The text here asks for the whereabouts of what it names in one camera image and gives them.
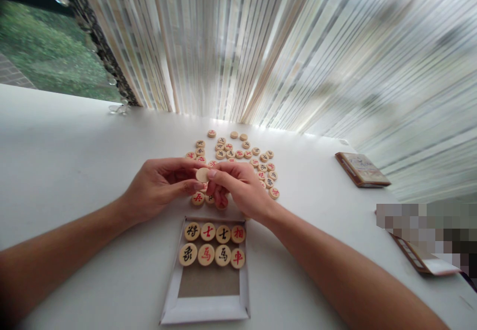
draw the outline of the hand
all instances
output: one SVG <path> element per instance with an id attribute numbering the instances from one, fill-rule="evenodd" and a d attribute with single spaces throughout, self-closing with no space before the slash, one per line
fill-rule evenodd
<path id="1" fill-rule="evenodd" d="M 238 208 L 247 217 L 259 222 L 273 207 L 274 201 L 260 184 L 250 164 L 222 162 L 212 167 L 207 176 L 210 180 L 207 195 L 214 195 L 219 207 L 227 206 L 229 192 Z"/>
<path id="2" fill-rule="evenodd" d="M 131 225 L 145 222 L 175 198 L 203 189 L 204 185 L 195 178 L 197 169 L 202 167 L 209 168 L 184 158 L 147 160 L 117 203 Z"/>

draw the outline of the cardboard box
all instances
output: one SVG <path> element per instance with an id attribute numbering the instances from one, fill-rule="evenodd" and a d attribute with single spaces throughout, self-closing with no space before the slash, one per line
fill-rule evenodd
<path id="1" fill-rule="evenodd" d="M 391 184 L 365 155 L 337 153 L 334 156 L 358 187 L 381 188 Z"/>
<path id="2" fill-rule="evenodd" d="M 159 324 L 250 319 L 247 239 L 240 245 L 232 240 L 227 243 L 231 250 L 240 248 L 244 251 L 245 265 L 241 269 L 235 269 L 230 264 L 220 267 L 215 261 L 209 266 L 202 266 L 195 261 L 192 265 L 183 267 L 178 256 L 180 249 L 188 243 L 184 229 L 190 222 L 197 222 L 200 226 L 212 222 L 216 228 L 225 224 L 230 229 L 234 225 L 241 225 L 247 231 L 244 220 L 185 217 L 179 232 L 179 243 Z M 205 242 L 199 237 L 193 243 L 199 248 Z M 219 245 L 216 239 L 208 243 L 214 248 Z"/>

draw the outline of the striped curtain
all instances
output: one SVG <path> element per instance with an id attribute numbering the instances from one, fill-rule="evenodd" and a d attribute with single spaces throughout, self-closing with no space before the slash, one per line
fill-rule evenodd
<path id="1" fill-rule="evenodd" d="M 403 202 L 475 192 L 477 0 L 89 0 L 142 106 L 346 139 Z"/>

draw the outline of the black chinese character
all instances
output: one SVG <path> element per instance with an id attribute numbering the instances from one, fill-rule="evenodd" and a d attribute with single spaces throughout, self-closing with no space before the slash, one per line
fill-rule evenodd
<path id="1" fill-rule="evenodd" d="M 225 248 L 222 248 L 222 253 L 220 253 L 219 258 L 223 259 L 224 261 L 227 261 L 227 254 L 225 252 Z"/>
<path id="2" fill-rule="evenodd" d="M 222 230 L 222 234 L 219 235 L 219 236 L 222 237 L 223 240 L 226 240 L 227 237 L 226 237 L 225 235 L 227 234 L 227 232 L 228 232 L 228 231 L 224 228 L 224 229 Z"/>
<path id="3" fill-rule="evenodd" d="M 191 235 L 191 236 L 195 236 L 195 234 L 198 232 L 199 230 L 197 229 L 197 226 L 189 226 L 189 229 L 187 230 L 187 234 L 188 235 Z"/>
<path id="4" fill-rule="evenodd" d="M 192 256 L 190 255 L 191 253 L 192 253 L 192 249 L 190 248 L 190 246 L 188 246 L 185 249 L 184 255 L 182 256 L 184 258 L 184 261 L 188 261 L 189 259 L 192 258 Z"/>

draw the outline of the white table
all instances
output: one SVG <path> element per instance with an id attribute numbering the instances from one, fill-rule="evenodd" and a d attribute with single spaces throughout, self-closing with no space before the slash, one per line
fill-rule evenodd
<path id="1" fill-rule="evenodd" d="M 110 102 L 1 84 L 0 97 L 1 248 L 115 199 L 144 160 L 184 156 L 196 140 L 209 141 L 211 128 L 227 138 L 236 130 L 247 133 L 253 146 L 275 152 L 282 205 L 386 269 L 451 328 L 477 323 L 477 294 L 461 276 L 422 278 L 376 226 L 376 203 L 397 201 L 385 189 L 359 189 L 351 182 L 334 154 L 354 150 L 339 140 L 141 108 L 111 115 Z M 188 199 L 177 201 L 158 219 L 120 236 L 44 301 L 25 328 L 157 328 L 178 230 L 183 216 L 192 213 Z M 255 221 L 248 229 L 251 320 L 227 327 L 345 328 L 275 237 Z"/>

